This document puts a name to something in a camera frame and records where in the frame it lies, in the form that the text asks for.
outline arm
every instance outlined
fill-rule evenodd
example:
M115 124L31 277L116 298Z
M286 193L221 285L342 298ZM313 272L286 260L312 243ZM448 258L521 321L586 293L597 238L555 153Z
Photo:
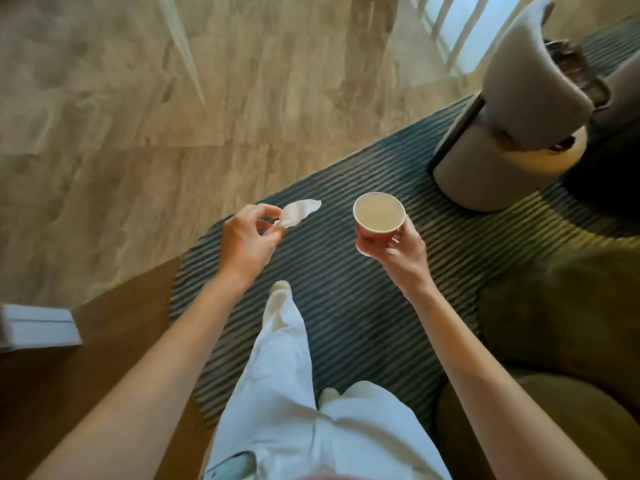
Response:
M411 302L499 480L604 479L509 375L431 279L426 247L407 217L389 248L356 240Z
M225 223L217 275L177 322L31 475L39 479L151 479L231 310L282 238L249 205ZM258 229L267 230L260 236Z

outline white pants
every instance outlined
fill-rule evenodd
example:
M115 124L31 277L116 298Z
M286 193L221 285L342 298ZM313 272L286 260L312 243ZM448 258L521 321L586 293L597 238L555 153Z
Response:
M411 409L386 389L358 382L317 409L305 323L283 289L269 297L262 331L220 418L205 478L241 452L255 455L255 471L241 476L252 479L451 478Z

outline striped rug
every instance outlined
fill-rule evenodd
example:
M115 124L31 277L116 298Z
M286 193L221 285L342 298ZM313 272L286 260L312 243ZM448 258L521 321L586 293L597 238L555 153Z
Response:
M610 73L640 49L640 18L600 31L583 47L599 73ZM446 199L425 167L463 106L436 112L264 200L283 207L314 198L323 206L287 234L234 309L195 389L210 425L249 357L271 284L287 280L307 324L316 394L366 379L393 392L431 430L444 373L412 307L380 265L354 247L351 206L362 193L388 192L404 203L427 242L438 287L475 332L477 292L492 275L564 248L640 245L624 223L591 213L557 184L496 214ZM185 255L173 284L172 320L215 272L221 230L222 221Z

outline crumpled paper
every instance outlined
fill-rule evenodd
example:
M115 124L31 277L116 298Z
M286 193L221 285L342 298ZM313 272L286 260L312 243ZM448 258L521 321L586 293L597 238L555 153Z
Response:
M300 224L300 222L304 218L308 217L309 214L320 209L321 205L321 201L313 199L291 202L290 204L287 204L284 209L282 209L280 220L274 222L273 226L280 226L284 227L285 229L296 226Z

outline cup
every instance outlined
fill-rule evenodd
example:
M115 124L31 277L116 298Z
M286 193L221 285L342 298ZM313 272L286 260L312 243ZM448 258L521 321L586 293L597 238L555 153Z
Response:
M398 233L405 216L402 203L384 192L363 194L353 204L356 233L372 241L389 244Z

